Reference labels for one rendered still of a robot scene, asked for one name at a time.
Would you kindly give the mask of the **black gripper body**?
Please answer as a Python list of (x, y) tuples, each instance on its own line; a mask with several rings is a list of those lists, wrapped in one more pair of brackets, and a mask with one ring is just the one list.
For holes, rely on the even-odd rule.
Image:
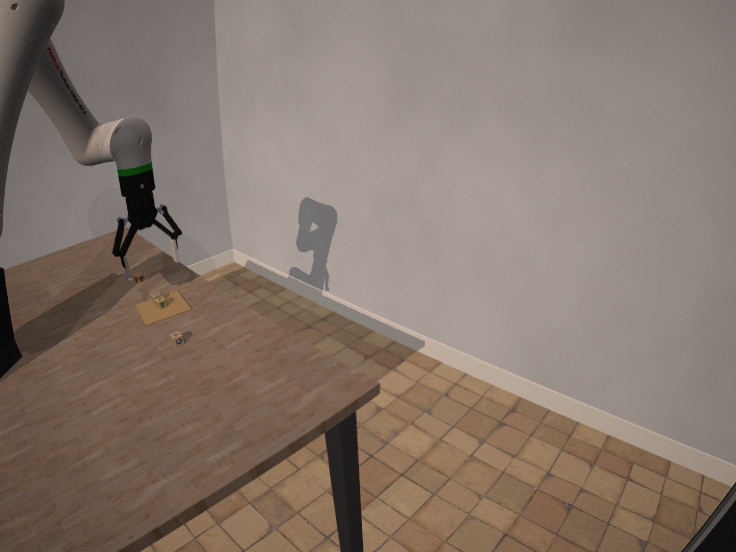
[(143, 230), (153, 225), (153, 223), (146, 218), (147, 215), (151, 215), (155, 219), (158, 213), (155, 208), (153, 192), (137, 198), (126, 197), (126, 205), (128, 210), (128, 222), (135, 226), (139, 217), (143, 219), (138, 230)]

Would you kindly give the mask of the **orange flat mat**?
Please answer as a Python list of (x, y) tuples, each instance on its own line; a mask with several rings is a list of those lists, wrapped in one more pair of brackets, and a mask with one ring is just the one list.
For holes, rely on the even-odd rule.
[(161, 310), (152, 302), (152, 299), (135, 305), (145, 326), (192, 310), (178, 291), (168, 293), (163, 297), (166, 299), (167, 307)]

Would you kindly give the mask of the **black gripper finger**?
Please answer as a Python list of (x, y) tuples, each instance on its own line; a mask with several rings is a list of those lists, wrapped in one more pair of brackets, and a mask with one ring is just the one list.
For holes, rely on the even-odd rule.
[(158, 222), (156, 219), (154, 219), (151, 215), (147, 215), (146, 218), (151, 221), (155, 226), (160, 228), (163, 232), (165, 232), (168, 236), (170, 236), (170, 243), (171, 243), (171, 249), (173, 254), (173, 259), (175, 262), (179, 262), (179, 256), (178, 256), (178, 245), (177, 245), (177, 239), (178, 236), (182, 234), (182, 231), (179, 229), (177, 224), (174, 222), (174, 220), (171, 218), (171, 216), (168, 213), (167, 207), (163, 204), (160, 205), (160, 207), (156, 208), (157, 211), (164, 216), (164, 218), (167, 220), (169, 225), (172, 227), (172, 229), (175, 232), (171, 232), (168, 230), (165, 226), (163, 226), (160, 222)]
[[(117, 221), (118, 221), (118, 228), (117, 228), (117, 233), (116, 233), (116, 237), (115, 237), (115, 242), (114, 242), (112, 253), (113, 253), (113, 255), (115, 257), (120, 257), (121, 258), (122, 266), (125, 268), (126, 277), (128, 278), (128, 280), (132, 280), (131, 274), (130, 274), (130, 270), (129, 270), (129, 266), (128, 266), (127, 257), (125, 255), (127, 253), (127, 250), (129, 248), (132, 240), (133, 240), (133, 237), (137, 233), (138, 228), (141, 225), (143, 219), (141, 217), (139, 217), (137, 219), (137, 222), (136, 222), (135, 226), (133, 226), (131, 224), (131, 226), (129, 228), (129, 231), (128, 231), (128, 234), (127, 234), (127, 236), (126, 236), (126, 238), (125, 238), (122, 246), (121, 246), (121, 241), (122, 241), (122, 237), (123, 237), (124, 226), (126, 226), (126, 223), (128, 222), (128, 217), (125, 217), (125, 218), (119, 217), (117, 219)], [(120, 249), (120, 246), (121, 246), (121, 249)]]

